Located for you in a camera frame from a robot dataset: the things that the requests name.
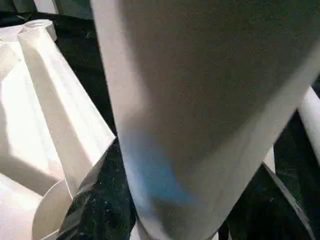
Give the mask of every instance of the black fabric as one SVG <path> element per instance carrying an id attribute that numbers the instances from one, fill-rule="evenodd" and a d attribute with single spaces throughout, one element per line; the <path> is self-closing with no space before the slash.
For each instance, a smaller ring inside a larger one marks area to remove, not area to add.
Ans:
<path id="1" fill-rule="evenodd" d="M 308 217 L 264 163 L 222 226 L 226 225 L 233 240 L 316 239 Z"/>
<path id="2" fill-rule="evenodd" d="M 274 145 L 277 176 L 302 207 L 320 239 L 320 167 L 298 112 Z"/>

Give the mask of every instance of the black plastic sheet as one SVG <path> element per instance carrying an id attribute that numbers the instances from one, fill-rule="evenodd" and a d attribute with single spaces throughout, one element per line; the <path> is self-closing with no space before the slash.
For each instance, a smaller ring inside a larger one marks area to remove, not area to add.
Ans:
<path id="1" fill-rule="evenodd" d="M 57 240 L 128 240 L 135 222 L 116 140 L 81 183 Z"/>

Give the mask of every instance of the white surface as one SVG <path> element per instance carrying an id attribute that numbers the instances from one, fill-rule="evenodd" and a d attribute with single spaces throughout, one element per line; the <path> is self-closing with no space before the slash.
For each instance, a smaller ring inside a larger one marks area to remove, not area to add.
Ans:
<path id="1" fill-rule="evenodd" d="M 272 172 L 276 173 L 275 152 L 273 146 L 267 152 L 264 163 L 270 168 Z"/>
<path id="2" fill-rule="evenodd" d="M 64 174 L 17 42 L 2 43 L 22 61 L 0 80 L 0 172 L 44 195 Z M 2 54 L 9 61 L 12 56 Z"/>
<path id="3" fill-rule="evenodd" d="M 34 3 L 40 13 L 58 14 L 55 0 L 34 0 Z"/>
<path id="4" fill-rule="evenodd" d="M 115 136 L 47 32 L 18 35 L 70 195 Z"/>
<path id="5" fill-rule="evenodd" d="M 0 239 L 31 240 L 41 196 L 0 173 Z"/>
<path id="6" fill-rule="evenodd" d="M 115 138 L 48 26 L 0 29 L 0 239 L 31 240 L 37 206 L 33 240 L 55 239 L 72 196 Z M 68 185 L 53 186 L 59 180 Z M 44 195 L 40 205 L 31 190 Z"/>
<path id="7" fill-rule="evenodd" d="M 298 111 L 316 159 L 320 164 L 320 99 L 311 87 L 306 92 Z"/>

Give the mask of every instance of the white pipe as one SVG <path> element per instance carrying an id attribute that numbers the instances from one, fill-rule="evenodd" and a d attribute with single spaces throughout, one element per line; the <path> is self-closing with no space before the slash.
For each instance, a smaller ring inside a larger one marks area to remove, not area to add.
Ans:
<path id="1" fill-rule="evenodd" d="M 310 11 L 294 2 L 292 17 L 269 3 L 258 11 L 258 0 L 91 1 L 128 183 L 150 238 L 212 236 L 316 79 L 319 26 L 295 30 Z"/>
<path id="2" fill-rule="evenodd" d="M 34 3 L 40 13 L 59 14 L 55 0 L 34 0 Z"/>
<path id="3" fill-rule="evenodd" d="M 320 164 L 320 99 L 309 87 L 298 108 L 304 129 Z"/>

